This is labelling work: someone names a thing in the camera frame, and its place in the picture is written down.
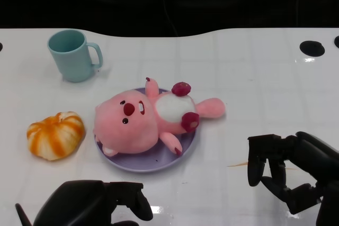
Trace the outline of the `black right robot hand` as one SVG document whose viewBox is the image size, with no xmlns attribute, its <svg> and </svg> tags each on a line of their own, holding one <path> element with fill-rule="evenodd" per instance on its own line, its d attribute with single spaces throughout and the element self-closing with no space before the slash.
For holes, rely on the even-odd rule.
<svg viewBox="0 0 339 226">
<path fill-rule="evenodd" d="M 266 134 L 248 138 L 247 177 L 285 202 L 291 214 L 320 204 L 316 225 L 338 225 L 338 151 L 321 139 L 302 131 L 282 138 Z M 309 173 L 316 185 L 286 186 L 288 160 Z"/>
</svg>

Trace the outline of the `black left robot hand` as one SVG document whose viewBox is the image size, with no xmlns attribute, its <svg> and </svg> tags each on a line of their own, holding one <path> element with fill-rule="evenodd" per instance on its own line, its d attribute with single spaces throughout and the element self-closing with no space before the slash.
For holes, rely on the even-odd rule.
<svg viewBox="0 0 339 226">
<path fill-rule="evenodd" d="M 111 225 L 118 205 L 143 221 L 153 219 L 142 183 L 73 180 L 63 183 L 45 202 L 34 225 Z"/>
</svg>

